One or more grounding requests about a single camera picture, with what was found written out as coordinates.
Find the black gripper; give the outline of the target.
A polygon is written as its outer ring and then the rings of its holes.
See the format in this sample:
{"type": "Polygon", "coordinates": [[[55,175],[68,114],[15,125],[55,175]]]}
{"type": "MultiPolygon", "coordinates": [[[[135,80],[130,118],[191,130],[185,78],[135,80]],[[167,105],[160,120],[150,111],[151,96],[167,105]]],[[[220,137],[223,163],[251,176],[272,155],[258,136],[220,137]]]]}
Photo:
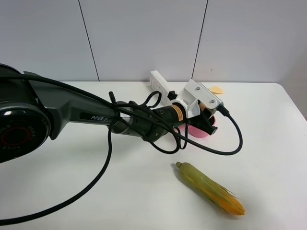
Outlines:
{"type": "Polygon", "coordinates": [[[174,103],[169,106],[160,107],[159,115],[161,116],[163,121],[167,122],[173,128],[191,125],[208,133],[209,135],[214,134],[218,129],[218,127],[216,127],[215,125],[213,126],[209,122],[209,116],[211,115],[211,113],[207,108],[204,111],[201,111],[200,115],[196,117],[186,118],[186,112],[183,106],[178,103],[174,103]]]}

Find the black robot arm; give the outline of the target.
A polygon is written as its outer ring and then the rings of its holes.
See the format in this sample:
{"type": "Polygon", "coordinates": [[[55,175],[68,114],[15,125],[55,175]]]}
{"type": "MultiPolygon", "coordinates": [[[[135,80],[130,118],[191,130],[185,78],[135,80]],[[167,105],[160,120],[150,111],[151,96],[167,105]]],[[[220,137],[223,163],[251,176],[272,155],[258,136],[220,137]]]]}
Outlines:
{"type": "Polygon", "coordinates": [[[46,139],[56,139],[69,122],[105,125],[113,133],[142,137],[151,142],[166,134],[163,123],[172,128],[192,126],[211,135],[217,128],[215,118],[204,107],[200,114],[188,117],[184,107],[173,103],[165,107],[147,102],[136,104],[118,101],[128,110],[117,113],[108,101],[100,102],[79,90],[31,79],[29,73],[1,65],[0,67],[0,160],[26,155],[39,148],[46,139]]]}

